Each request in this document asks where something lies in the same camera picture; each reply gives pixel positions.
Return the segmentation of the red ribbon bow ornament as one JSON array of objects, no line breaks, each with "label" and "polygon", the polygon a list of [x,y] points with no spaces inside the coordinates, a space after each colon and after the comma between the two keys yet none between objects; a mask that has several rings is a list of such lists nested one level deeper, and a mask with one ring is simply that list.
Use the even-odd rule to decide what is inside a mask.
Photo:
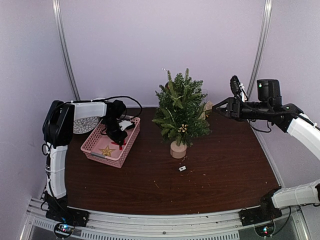
[{"label": "red ribbon bow ornament", "polygon": [[122,144],[118,144],[118,143],[116,143],[116,142],[114,142],[114,141],[112,141],[111,144],[116,145],[116,146],[118,146],[118,147],[119,147],[119,145],[122,145]]}]

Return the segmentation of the burlap ribbon bow ornament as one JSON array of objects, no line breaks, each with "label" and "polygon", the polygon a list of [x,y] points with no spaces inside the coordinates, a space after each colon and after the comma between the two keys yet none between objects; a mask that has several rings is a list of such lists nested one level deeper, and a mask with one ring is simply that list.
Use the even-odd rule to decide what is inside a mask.
[{"label": "burlap ribbon bow ornament", "polygon": [[206,120],[212,112],[212,107],[214,104],[211,101],[207,101],[201,108],[199,120]]}]

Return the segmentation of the gold star ornament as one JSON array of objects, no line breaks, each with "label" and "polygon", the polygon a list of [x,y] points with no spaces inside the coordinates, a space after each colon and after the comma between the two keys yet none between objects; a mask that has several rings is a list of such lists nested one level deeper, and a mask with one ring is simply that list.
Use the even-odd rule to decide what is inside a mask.
[{"label": "gold star ornament", "polygon": [[112,149],[109,146],[107,146],[106,148],[99,148],[99,151],[101,152],[101,154],[103,156],[107,156],[107,157],[111,157],[112,153],[115,151],[116,149]]}]

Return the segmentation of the pink plastic basket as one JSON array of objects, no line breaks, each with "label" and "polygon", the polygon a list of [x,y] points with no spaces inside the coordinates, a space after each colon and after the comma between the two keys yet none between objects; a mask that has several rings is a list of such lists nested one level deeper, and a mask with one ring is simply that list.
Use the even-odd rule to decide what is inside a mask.
[{"label": "pink plastic basket", "polygon": [[[100,122],[80,147],[81,151],[90,160],[120,169],[140,133],[141,119],[135,117],[130,121],[134,123],[134,127],[125,130],[127,137],[125,138],[126,145],[123,147],[123,150],[119,150],[117,145],[111,144],[113,141],[107,135],[101,134],[105,125]],[[115,149],[111,157],[104,156],[99,151],[99,149],[104,149],[107,146],[111,149]]]}]

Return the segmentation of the gold glitter berry sprig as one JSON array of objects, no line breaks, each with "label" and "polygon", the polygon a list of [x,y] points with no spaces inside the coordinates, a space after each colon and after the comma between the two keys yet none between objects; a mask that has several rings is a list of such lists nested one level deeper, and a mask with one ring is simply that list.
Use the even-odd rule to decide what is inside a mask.
[{"label": "gold glitter berry sprig", "polygon": [[178,132],[179,133],[185,133],[188,130],[188,125],[187,124],[182,124],[179,128],[178,128]]}]

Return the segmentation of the small green christmas tree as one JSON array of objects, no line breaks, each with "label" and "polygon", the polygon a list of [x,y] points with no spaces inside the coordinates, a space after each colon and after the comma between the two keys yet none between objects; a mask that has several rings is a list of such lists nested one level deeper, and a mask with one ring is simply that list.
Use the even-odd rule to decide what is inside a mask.
[{"label": "small green christmas tree", "polygon": [[[166,84],[155,92],[158,108],[152,122],[159,127],[163,140],[170,143],[170,155],[174,159],[186,156],[193,139],[211,133],[207,119],[199,119],[207,97],[202,86],[203,81],[192,79],[188,68],[175,77],[168,70]],[[188,125],[186,132],[178,132],[182,124]]]}]

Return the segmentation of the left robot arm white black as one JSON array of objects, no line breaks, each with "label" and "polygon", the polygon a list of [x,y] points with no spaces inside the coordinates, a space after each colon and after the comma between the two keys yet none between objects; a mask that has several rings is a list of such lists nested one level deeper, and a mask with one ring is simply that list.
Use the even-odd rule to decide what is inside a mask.
[{"label": "left robot arm white black", "polygon": [[90,117],[102,118],[106,135],[122,146],[127,133],[121,129],[120,117],[126,111],[120,100],[109,102],[102,99],[79,102],[52,102],[44,120],[42,132],[46,147],[45,173],[48,194],[55,199],[67,195],[65,186],[65,162],[68,145],[74,134],[74,121]]}]

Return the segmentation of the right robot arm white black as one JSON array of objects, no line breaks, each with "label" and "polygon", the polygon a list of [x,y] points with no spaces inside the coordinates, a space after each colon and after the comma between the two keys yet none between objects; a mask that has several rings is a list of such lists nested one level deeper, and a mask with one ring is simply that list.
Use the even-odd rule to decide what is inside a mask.
[{"label": "right robot arm white black", "polygon": [[[257,80],[257,101],[249,101],[244,85],[237,76],[230,79],[233,94],[215,104],[212,110],[228,119],[241,121],[267,121],[302,143],[315,157],[320,156],[320,128],[303,110],[293,103],[283,104],[280,82],[277,79]],[[256,210],[259,220],[268,220],[276,209],[291,206],[320,205],[320,181],[295,187],[280,188],[266,194],[262,206]]]}]

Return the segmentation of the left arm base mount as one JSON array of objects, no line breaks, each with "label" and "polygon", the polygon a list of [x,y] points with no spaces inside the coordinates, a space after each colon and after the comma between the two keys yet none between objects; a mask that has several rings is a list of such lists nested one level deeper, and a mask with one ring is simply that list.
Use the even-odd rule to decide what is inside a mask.
[{"label": "left arm base mount", "polygon": [[62,206],[57,202],[47,201],[46,218],[56,221],[53,233],[58,239],[69,238],[76,227],[86,227],[89,219],[89,212],[86,210],[74,209]]}]

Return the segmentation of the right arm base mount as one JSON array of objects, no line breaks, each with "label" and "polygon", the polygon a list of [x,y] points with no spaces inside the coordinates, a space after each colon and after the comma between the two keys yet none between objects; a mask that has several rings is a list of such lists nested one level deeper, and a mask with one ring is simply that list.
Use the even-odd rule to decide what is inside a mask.
[{"label": "right arm base mount", "polygon": [[255,207],[243,208],[238,212],[238,215],[243,227],[253,226],[259,237],[268,238],[276,232],[275,219],[280,218],[283,214],[279,209],[264,212],[261,207]]}]

